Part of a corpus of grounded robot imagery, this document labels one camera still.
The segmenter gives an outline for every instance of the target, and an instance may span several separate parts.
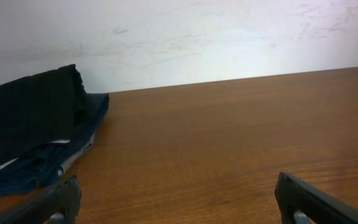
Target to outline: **gray cloth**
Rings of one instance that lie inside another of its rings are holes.
[[[74,161],[76,161],[79,157],[81,157],[84,153],[92,148],[95,134],[96,132],[92,134],[89,141],[78,152],[74,153],[72,156],[66,159],[62,165],[60,165],[59,170],[57,170],[58,175],[63,175],[71,167]]]

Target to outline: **navy blue cloth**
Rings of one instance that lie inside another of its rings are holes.
[[[69,143],[43,144],[0,170],[0,196],[27,193],[58,182],[60,165],[88,142],[108,110],[107,94],[88,94],[88,98],[97,113],[75,125]]]
[[[0,165],[41,144],[71,139],[90,107],[75,65],[0,85]]]

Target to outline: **folded garment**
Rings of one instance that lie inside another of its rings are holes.
[[[0,165],[52,141],[71,139],[94,116],[80,73],[68,65],[0,86]]]
[[[69,143],[43,144],[21,154],[16,161],[0,170],[0,196],[26,193],[58,182],[61,165],[86,145],[108,110],[107,94],[89,94],[88,98],[97,112],[75,125]]]
[[[74,153],[60,165],[59,170],[57,170],[58,175],[63,175],[78,158],[92,148],[95,134],[93,133],[89,141],[78,152]]]

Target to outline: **black cloth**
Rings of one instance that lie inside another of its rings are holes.
[[[0,85],[0,165],[37,146],[71,139],[94,116],[75,65]]]
[[[38,146],[0,170],[0,196],[27,193],[58,182],[60,165],[88,142],[108,110],[107,94],[89,94],[89,100],[96,113],[75,124],[69,143]]]

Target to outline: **wooden table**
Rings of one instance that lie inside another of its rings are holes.
[[[110,96],[77,223],[280,223],[283,170],[358,208],[358,68]]]

